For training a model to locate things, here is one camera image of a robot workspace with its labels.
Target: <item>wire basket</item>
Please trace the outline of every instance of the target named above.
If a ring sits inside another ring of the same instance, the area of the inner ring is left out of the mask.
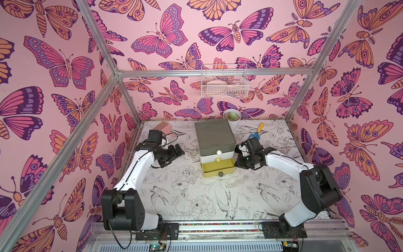
[[[201,97],[202,98],[245,98],[249,91],[249,80],[246,69],[223,69],[218,64],[205,64],[201,71]],[[208,85],[209,81],[221,80],[227,84]]]

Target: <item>butterfly wing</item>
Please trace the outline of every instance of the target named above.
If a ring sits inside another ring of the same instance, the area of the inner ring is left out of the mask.
[[[315,40],[308,49],[307,55],[312,56],[317,54],[322,49],[322,46],[325,44],[327,37],[321,37]]]
[[[91,136],[89,136],[85,141],[85,143],[83,143],[80,152],[80,161],[79,161],[80,169],[83,170],[88,169],[91,172],[89,166],[92,163],[92,154],[94,154],[95,152],[97,143],[98,143],[98,133],[96,132]]]
[[[104,125],[104,133],[107,134],[108,141],[112,141],[112,130],[108,118],[104,114],[100,114],[101,122]]]

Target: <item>floral tablecloth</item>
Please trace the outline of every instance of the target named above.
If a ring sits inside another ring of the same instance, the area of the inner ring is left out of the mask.
[[[145,122],[140,141],[159,123]],[[185,155],[165,168],[149,169],[139,191],[147,212],[161,214],[168,221],[276,219],[274,215],[281,215],[301,200],[299,182],[268,166],[256,171],[237,168],[223,177],[204,178],[195,121],[169,123],[172,132],[179,134],[173,144],[179,143]],[[284,120],[241,120],[233,131],[237,144],[260,123],[265,123],[260,134],[264,147],[303,160]]]

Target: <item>metal bar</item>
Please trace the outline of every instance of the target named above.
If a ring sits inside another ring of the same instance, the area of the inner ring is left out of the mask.
[[[60,151],[50,162],[41,179],[25,199],[24,204],[17,210],[0,237],[1,251],[12,250],[16,241],[20,238],[21,233],[24,231],[25,226],[31,220],[42,200],[48,193],[50,187],[60,175],[60,172],[71,156],[71,153],[80,143],[108,95],[111,93],[112,88],[116,85],[116,82],[116,76],[111,77],[108,80],[105,87],[98,94],[94,103],[88,109],[87,113],[84,115],[73,133],[69,135]]]
[[[180,77],[180,76],[201,76],[202,72],[209,75],[231,75],[238,69],[207,69],[207,70],[146,70],[146,71],[121,71],[120,78],[132,77]],[[281,68],[250,68],[245,70],[247,75],[277,75],[277,74],[312,74],[311,67],[281,67]]]
[[[80,7],[81,14],[83,15],[85,22],[87,23],[88,28],[90,29],[92,36],[97,43],[97,46],[102,56],[104,57],[109,70],[112,72],[112,75],[116,75],[116,71],[118,69],[115,66],[115,62],[113,61],[112,55],[110,54],[110,51],[106,45],[105,39],[98,28],[88,2],[86,0],[77,0],[76,2]]]
[[[314,71],[312,74],[307,76],[305,78],[304,83],[302,84],[301,88],[299,89],[296,97],[294,98],[294,101],[288,110],[287,116],[285,117],[285,120],[289,122],[294,115],[294,113],[297,111],[297,108],[299,104],[302,102],[303,98],[305,97],[306,93],[308,92],[309,88],[312,86],[314,81],[316,80],[316,76],[319,73],[321,67],[325,63],[325,60],[327,59],[328,55],[332,51],[334,45],[336,44],[337,40],[339,39],[340,35],[346,28],[348,22],[350,21],[350,18],[354,15],[355,10],[357,9],[359,3],[361,0],[349,0],[344,7],[343,11],[341,12],[339,18],[337,19],[336,23],[334,24],[334,27],[332,29],[332,32],[326,39],[325,44],[322,47],[322,50],[320,51],[318,57],[315,60],[314,65],[312,66]]]

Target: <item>pink butterfly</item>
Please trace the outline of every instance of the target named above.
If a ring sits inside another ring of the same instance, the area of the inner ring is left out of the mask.
[[[180,30],[183,25],[181,18],[182,8],[176,4],[169,6],[162,14],[160,21],[160,30],[155,35],[148,35],[136,39],[131,45],[135,52],[145,52],[146,54],[157,53],[167,58],[172,53],[171,43],[175,46],[181,46],[187,41],[187,38]]]
[[[199,37],[205,43],[216,46],[217,51],[234,50],[234,39],[237,43],[241,42],[241,36],[244,42],[250,46],[253,41],[263,37],[263,32],[252,29],[266,29],[273,16],[273,8],[267,7],[250,14],[238,27],[236,21],[232,25],[232,29],[228,27],[211,27],[199,33]]]
[[[166,93],[160,93],[160,97],[156,97],[152,99],[155,102],[163,102],[167,105],[174,104],[179,106],[182,100],[187,100],[187,96],[184,95],[185,91],[178,86],[178,83],[174,80],[171,81],[171,91],[168,88],[164,87]]]
[[[122,123],[122,116],[119,116],[118,120],[116,120],[116,115],[114,115],[113,120],[109,114],[109,120],[104,116],[104,114],[100,114],[101,122],[104,125],[104,133],[107,134],[108,141],[111,142],[112,139],[115,141],[118,140],[118,133],[120,132],[120,124]]]
[[[302,118],[304,118],[306,121],[309,120],[309,112],[306,106],[309,106],[308,100],[311,98],[313,94],[314,94],[314,88],[312,87],[310,90],[308,90],[305,97],[302,99],[302,102],[297,108],[297,113],[300,116],[302,116]]]
[[[94,19],[95,19],[95,21],[97,22],[98,28],[100,29],[100,31],[101,31],[101,33],[102,33],[102,36],[103,36],[104,39],[105,39],[106,46],[108,47],[109,52],[110,52],[111,54],[124,56],[124,54],[123,54],[121,51],[119,51],[119,50],[116,49],[115,47],[111,46],[111,45],[113,45],[113,42],[110,41],[110,40],[114,40],[114,41],[126,41],[127,38],[122,37],[121,35],[119,35],[119,34],[117,34],[117,33],[115,33],[115,32],[107,31],[107,28],[106,28],[104,22],[102,21],[102,19],[100,18],[98,12],[92,10],[92,15],[94,16]],[[83,21],[84,21],[85,27],[87,28],[88,35],[90,36],[89,41],[88,41],[88,52],[89,52],[89,53],[93,52],[95,48],[97,48],[97,51],[98,51],[99,48],[98,48],[97,42],[94,40],[94,37],[93,37],[93,35],[92,35],[92,32],[90,31],[90,29],[89,29],[87,23],[85,22],[84,17],[83,17]],[[102,55],[101,52],[100,52],[100,63],[101,63],[101,65],[102,65],[103,61],[104,61],[104,57],[103,57],[103,55]]]
[[[280,108],[288,108],[291,106],[291,102],[294,100],[297,95],[300,86],[298,86],[299,82],[293,82],[288,89],[288,95],[283,93],[284,97],[274,98],[267,101],[267,104],[273,104],[274,106],[279,106]]]
[[[151,117],[156,117],[158,115],[157,111],[155,111],[155,109],[152,109],[151,103],[149,102],[144,103],[141,106],[142,110],[140,110],[139,108],[137,109],[139,110],[140,119],[143,121],[149,120]]]
[[[132,129],[136,129],[137,123],[134,117],[130,116],[129,114],[125,114],[125,120],[127,121],[127,128],[131,131]]]
[[[202,113],[205,115],[209,115],[213,113],[213,109],[211,105],[213,104],[213,98],[202,98],[199,100],[197,105],[193,106],[193,108],[185,108],[176,111],[174,114],[178,117],[190,117],[192,119],[200,119],[202,117]]]
[[[92,59],[79,56],[71,62],[69,58],[65,61],[54,48],[34,37],[25,36],[24,46],[35,55],[39,65],[50,69],[55,87],[67,87],[69,79],[73,79],[76,88],[85,90],[86,77],[91,76],[94,68]]]

